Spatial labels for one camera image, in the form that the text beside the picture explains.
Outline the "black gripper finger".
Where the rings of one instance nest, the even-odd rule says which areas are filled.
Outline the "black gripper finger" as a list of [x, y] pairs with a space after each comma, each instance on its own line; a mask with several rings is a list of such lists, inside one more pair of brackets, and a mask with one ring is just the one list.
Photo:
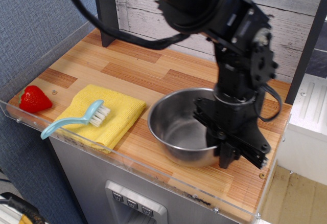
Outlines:
[[205, 139], [206, 139], [206, 146], [208, 148], [210, 148], [210, 147], [219, 148], [220, 147], [221, 141], [220, 141], [219, 137], [217, 136], [217, 134], [213, 130], [211, 130], [209, 128], [206, 129]]
[[238, 147], [228, 142], [224, 142], [220, 145], [219, 154], [219, 166], [220, 168], [227, 169], [229, 165], [238, 160], [241, 156], [241, 152]]

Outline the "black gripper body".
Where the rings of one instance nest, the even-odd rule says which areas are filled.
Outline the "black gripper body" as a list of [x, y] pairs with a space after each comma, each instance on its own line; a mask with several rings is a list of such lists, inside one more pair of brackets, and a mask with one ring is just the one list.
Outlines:
[[267, 165], [266, 154], [270, 152], [271, 147], [259, 130], [255, 100], [229, 103], [217, 97], [214, 100], [198, 97], [194, 104], [194, 118], [213, 130], [221, 144], [228, 142], [235, 145], [241, 156], [259, 169]]

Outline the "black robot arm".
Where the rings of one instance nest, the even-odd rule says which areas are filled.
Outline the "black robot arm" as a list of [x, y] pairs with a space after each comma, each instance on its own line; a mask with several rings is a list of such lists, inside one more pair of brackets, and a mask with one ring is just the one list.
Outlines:
[[270, 145], [258, 128], [268, 84], [278, 65], [270, 49], [268, 17], [251, 0], [158, 0], [168, 25], [185, 34], [202, 34], [214, 44], [218, 82], [211, 99], [196, 98], [194, 117], [216, 146], [219, 165], [243, 156], [262, 168]]

